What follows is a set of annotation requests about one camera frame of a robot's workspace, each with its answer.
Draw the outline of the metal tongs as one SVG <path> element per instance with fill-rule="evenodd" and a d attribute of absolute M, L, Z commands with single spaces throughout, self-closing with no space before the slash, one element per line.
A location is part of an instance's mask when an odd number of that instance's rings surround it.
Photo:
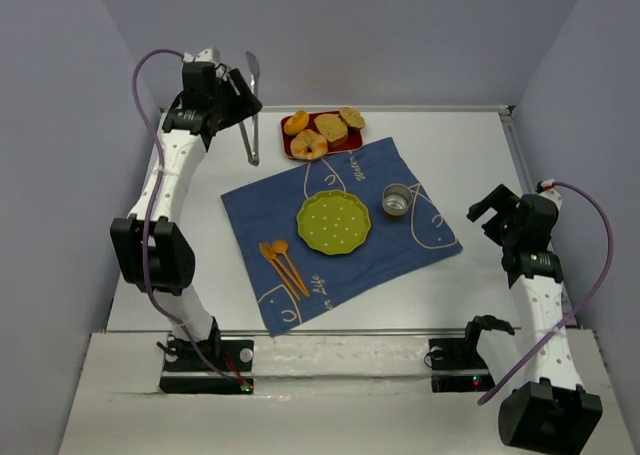
<path fill-rule="evenodd" d="M 256 55 L 250 51 L 246 51 L 246 61 L 250 74 L 250 80 L 247 84 L 253 94 L 258 98 L 260 64 Z M 258 114 L 244 120 L 243 122 L 240 122 L 239 124 L 236 124 L 240 129 L 244 149 L 247 155 L 247 160 L 252 166 L 258 166 L 260 163 Z"/>

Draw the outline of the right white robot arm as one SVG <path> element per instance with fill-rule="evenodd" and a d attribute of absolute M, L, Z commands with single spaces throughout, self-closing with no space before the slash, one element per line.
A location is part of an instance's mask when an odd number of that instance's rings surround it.
<path fill-rule="evenodd" d="M 522 196 L 498 185 L 467 214 L 476 221 L 495 212 L 482 229 L 502 250 L 520 320 L 518 329 L 492 315 L 468 324 L 465 341 L 494 380 L 478 403 L 498 402 L 504 445 L 541 454 L 581 453 L 603 414 L 600 397 L 584 387 L 566 332 L 564 274 L 550 248 L 561 204 L 552 181 Z"/>

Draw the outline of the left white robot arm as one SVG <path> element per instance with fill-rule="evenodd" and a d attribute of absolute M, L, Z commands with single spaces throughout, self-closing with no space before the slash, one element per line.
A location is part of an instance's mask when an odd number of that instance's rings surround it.
<path fill-rule="evenodd" d="M 242 74 L 221 63 L 211 50 L 186 55 L 182 90 L 152 129 L 157 159 L 138 201 L 116 218 L 110 236 L 124 280 L 146 294 L 172 325 L 178 343 L 217 359 L 218 323 L 193 286 L 195 253 L 179 228 L 196 169 L 215 135 L 243 126 L 262 108 Z"/>

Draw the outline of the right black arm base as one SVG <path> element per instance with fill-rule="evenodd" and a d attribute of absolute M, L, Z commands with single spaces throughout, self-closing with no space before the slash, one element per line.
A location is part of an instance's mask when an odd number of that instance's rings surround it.
<path fill-rule="evenodd" d="M 423 358 L 434 393 L 487 392 L 494 380 L 481 357 L 461 337 L 431 338 Z"/>

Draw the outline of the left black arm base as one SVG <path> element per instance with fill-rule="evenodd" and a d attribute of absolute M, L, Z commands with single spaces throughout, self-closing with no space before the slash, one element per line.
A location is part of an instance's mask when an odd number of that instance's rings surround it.
<path fill-rule="evenodd" d="M 193 350 L 188 341 L 170 336 L 166 343 L 156 342 L 163 352 L 159 390 L 181 395 L 250 395 L 254 341 L 222 339 L 216 355 L 206 345 L 200 350 L 209 364 Z"/>

